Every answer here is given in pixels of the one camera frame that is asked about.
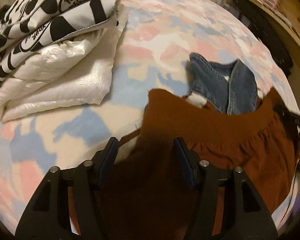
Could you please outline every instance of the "wooden cabinet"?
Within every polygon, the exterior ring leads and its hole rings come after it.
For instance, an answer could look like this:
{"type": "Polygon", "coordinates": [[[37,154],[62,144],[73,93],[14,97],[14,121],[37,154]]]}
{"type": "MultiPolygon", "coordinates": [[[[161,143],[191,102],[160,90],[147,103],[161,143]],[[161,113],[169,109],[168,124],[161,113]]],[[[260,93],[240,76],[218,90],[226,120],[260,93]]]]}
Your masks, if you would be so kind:
{"type": "MultiPolygon", "coordinates": [[[[273,11],[259,3],[257,0],[249,0],[261,8],[264,17],[275,30],[290,53],[293,62],[300,68],[300,38],[286,25],[273,11]]],[[[292,23],[293,28],[300,35],[300,3],[298,0],[280,0],[278,10],[292,23]]]]}

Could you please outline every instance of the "pink and blue floral pattern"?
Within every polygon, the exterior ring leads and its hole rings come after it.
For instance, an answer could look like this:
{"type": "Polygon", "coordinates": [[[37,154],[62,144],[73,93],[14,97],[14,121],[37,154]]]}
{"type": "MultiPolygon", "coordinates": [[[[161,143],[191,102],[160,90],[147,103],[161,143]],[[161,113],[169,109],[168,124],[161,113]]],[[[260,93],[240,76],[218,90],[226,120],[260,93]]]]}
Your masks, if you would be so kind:
{"type": "Polygon", "coordinates": [[[190,52],[221,63],[240,58],[265,94],[274,86],[289,109],[299,113],[269,50],[220,6],[209,0],[122,3],[129,8],[129,21],[119,41],[111,90],[100,106],[59,108],[0,123],[0,219],[12,233],[51,166],[64,169],[91,158],[110,136],[142,118],[151,88],[189,93],[190,52]]]}

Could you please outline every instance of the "blue object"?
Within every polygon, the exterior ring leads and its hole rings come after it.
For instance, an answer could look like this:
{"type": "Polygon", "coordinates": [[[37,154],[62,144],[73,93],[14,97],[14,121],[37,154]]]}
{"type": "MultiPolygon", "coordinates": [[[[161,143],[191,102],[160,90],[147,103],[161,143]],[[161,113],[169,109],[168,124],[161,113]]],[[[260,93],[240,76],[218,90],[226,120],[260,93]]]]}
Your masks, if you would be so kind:
{"type": "Polygon", "coordinates": [[[239,59],[220,64],[190,54],[194,84],[192,92],[207,98],[217,111],[244,114],[257,109],[257,84],[252,71],[239,59]]]}

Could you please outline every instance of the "clothing pile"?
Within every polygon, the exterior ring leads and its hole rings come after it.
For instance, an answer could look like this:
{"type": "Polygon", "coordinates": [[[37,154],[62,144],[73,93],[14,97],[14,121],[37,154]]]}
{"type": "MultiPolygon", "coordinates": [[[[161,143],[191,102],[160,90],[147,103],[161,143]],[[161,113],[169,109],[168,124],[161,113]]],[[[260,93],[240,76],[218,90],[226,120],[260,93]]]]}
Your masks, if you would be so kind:
{"type": "MultiPolygon", "coordinates": [[[[198,193],[185,183],[172,150],[179,137],[201,160],[222,169],[242,167],[270,213],[291,197],[299,136],[296,124],[274,111],[285,107],[278,92],[272,88],[261,100],[253,73],[240,60],[222,65],[192,53],[190,62],[191,95],[151,90],[141,128],[120,141],[122,147],[132,142],[125,148],[133,150],[125,159],[119,156],[98,192],[112,240],[183,239],[198,193]]],[[[223,206],[221,188],[213,234],[221,231],[223,206]]]]}
{"type": "Polygon", "coordinates": [[[99,104],[128,19],[120,2],[16,0],[0,19],[0,119],[99,104]]]}

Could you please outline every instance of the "folded blanket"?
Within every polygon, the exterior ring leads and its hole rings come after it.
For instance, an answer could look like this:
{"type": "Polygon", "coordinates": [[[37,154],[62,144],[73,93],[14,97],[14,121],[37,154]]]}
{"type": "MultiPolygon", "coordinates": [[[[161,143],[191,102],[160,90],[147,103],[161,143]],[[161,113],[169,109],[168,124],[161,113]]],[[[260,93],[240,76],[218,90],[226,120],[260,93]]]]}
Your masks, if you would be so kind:
{"type": "Polygon", "coordinates": [[[16,0],[0,21],[0,52],[84,1],[87,0],[16,0]]]}
{"type": "MultiPolygon", "coordinates": [[[[8,101],[2,121],[58,107],[100,104],[110,90],[116,46],[128,20],[128,10],[124,5],[120,5],[118,20],[119,25],[108,28],[90,53],[61,78],[30,95],[8,101]]],[[[72,42],[76,43],[74,48],[85,47],[86,54],[94,44],[96,32],[76,37],[82,41],[72,42]]]]}
{"type": "MultiPolygon", "coordinates": [[[[40,11],[46,1],[41,0],[41,5],[34,10],[40,11]]],[[[84,0],[69,0],[71,4],[67,10],[63,8],[64,1],[60,2],[61,9],[58,12],[41,14],[41,18],[37,17],[38,13],[33,13],[16,20],[13,17],[16,12],[9,9],[0,22],[0,30],[17,29],[15,33],[18,34],[15,36],[24,37],[7,48],[7,44],[12,43],[13,39],[6,35],[6,43],[0,47],[0,119],[10,100],[23,98],[63,76],[98,44],[108,28],[119,25],[120,0],[88,0],[83,3],[84,0]],[[10,20],[4,22],[6,17],[10,17],[10,20]],[[42,19],[46,20],[47,17],[51,19],[38,27],[42,19]],[[28,27],[35,26],[35,31],[22,34],[20,27],[26,22],[28,27]]],[[[11,7],[16,7],[17,4],[18,0],[11,7]]],[[[44,6],[45,12],[53,7],[53,3],[49,4],[44,6]]]]}

